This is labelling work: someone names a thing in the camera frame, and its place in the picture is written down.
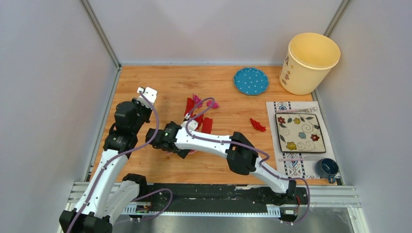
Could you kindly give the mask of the red twisted paper scrap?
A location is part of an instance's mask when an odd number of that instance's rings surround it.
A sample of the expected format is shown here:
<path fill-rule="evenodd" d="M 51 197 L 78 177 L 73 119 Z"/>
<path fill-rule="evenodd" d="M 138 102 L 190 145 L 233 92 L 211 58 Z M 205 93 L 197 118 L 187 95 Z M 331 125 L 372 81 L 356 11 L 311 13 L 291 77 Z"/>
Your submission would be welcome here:
<path fill-rule="evenodd" d="M 197 127 L 199 128 L 202 125 L 203 121 L 204 121 L 204 115 L 203 114 L 199 114 L 199 115 L 195 114 L 193 117 L 194 117 L 193 120 L 195 120 L 198 123 Z"/>

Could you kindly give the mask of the red rectangular paper scrap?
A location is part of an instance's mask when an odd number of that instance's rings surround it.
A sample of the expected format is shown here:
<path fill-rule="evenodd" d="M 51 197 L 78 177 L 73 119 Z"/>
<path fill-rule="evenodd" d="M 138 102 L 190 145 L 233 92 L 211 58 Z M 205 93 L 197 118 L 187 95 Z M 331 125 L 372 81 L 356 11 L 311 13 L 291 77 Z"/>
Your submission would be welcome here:
<path fill-rule="evenodd" d="M 205 117 L 202 123 L 202 133 L 210 134 L 212 131 L 213 119 Z"/>

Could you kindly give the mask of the magenta paper scrap top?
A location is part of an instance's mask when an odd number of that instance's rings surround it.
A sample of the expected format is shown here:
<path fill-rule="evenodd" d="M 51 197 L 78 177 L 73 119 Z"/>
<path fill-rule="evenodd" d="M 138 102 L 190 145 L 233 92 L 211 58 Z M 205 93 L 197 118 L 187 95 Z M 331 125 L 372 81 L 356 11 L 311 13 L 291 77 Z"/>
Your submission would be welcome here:
<path fill-rule="evenodd" d="M 194 105 L 197 108 L 201 108 L 203 106 L 202 99 L 199 96 L 197 96 L 196 94 L 192 95 L 192 100 L 193 100 Z"/>

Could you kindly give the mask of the small magenta scrap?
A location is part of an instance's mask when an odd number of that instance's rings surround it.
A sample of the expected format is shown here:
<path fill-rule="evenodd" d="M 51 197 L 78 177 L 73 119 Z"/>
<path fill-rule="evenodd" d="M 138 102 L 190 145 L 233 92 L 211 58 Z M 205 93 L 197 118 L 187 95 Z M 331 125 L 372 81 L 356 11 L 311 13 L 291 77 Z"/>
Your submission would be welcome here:
<path fill-rule="evenodd" d="M 217 109 L 217 108 L 220 107 L 220 105 L 214 100 L 208 100 L 206 105 L 207 105 L 207 107 L 209 107 L 211 109 Z"/>

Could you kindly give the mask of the pink plastic dustpan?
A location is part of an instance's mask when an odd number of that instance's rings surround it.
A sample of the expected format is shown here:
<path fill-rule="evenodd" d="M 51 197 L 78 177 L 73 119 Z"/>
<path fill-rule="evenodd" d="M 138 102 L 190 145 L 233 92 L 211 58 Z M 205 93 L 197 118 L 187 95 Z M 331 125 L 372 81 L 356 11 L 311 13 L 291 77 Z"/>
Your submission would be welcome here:
<path fill-rule="evenodd" d="M 165 151 L 164 153 L 166 154 L 166 155 L 170 155 L 170 154 L 177 154 L 177 155 L 179 155 L 179 154 L 194 154 L 194 153 L 196 153 L 197 152 L 197 150 L 179 150 L 179 151 Z"/>

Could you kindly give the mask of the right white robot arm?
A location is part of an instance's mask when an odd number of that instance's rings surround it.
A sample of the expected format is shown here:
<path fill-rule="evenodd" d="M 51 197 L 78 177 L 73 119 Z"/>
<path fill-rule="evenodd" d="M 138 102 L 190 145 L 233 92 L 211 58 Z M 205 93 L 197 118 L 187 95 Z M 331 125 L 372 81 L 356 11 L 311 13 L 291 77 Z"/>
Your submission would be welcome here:
<path fill-rule="evenodd" d="M 296 182 L 266 163 L 251 142 L 240 132 L 233 135 L 213 135 L 197 132 L 192 124 L 168 123 L 164 129 L 150 128 L 145 141 L 155 149 L 186 158 L 190 151 L 202 151 L 224 158 L 230 171 L 253 175 L 268 185 L 283 203 L 296 198 Z"/>

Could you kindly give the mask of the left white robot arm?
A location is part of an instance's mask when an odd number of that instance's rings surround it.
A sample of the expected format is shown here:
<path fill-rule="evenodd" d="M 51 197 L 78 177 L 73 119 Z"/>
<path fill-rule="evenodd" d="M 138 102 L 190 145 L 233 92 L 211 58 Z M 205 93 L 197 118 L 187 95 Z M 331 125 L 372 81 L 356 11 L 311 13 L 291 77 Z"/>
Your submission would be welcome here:
<path fill-rule="evenodd" d="M 71 211 L 59 218 L 65 233 L 110 233 L 125 207 L 135 199 L 148 197 L 146 178 L 128 174 L 119 189 L 111 194 L 120 171 L 137 149 L 137 134 L 154 111 L 156 96 L 141 94 L 116 106 L 115 122 L 105 139 L 100 162 L 84 194 Z"/>

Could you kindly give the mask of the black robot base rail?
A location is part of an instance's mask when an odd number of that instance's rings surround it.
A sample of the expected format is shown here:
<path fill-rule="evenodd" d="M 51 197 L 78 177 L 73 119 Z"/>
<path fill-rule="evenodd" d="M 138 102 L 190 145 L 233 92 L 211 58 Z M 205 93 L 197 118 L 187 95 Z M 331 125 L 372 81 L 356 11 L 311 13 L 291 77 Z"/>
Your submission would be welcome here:
<path fill-rule="evenodd" d="M 277 217 L 294 221 L 308 203 L 307 190 L 295 195 L 276 194 L 264 185 L 153 183 L 141 192 L 150 194 L 128 204 L 123 214 L 154 216 Z"/>

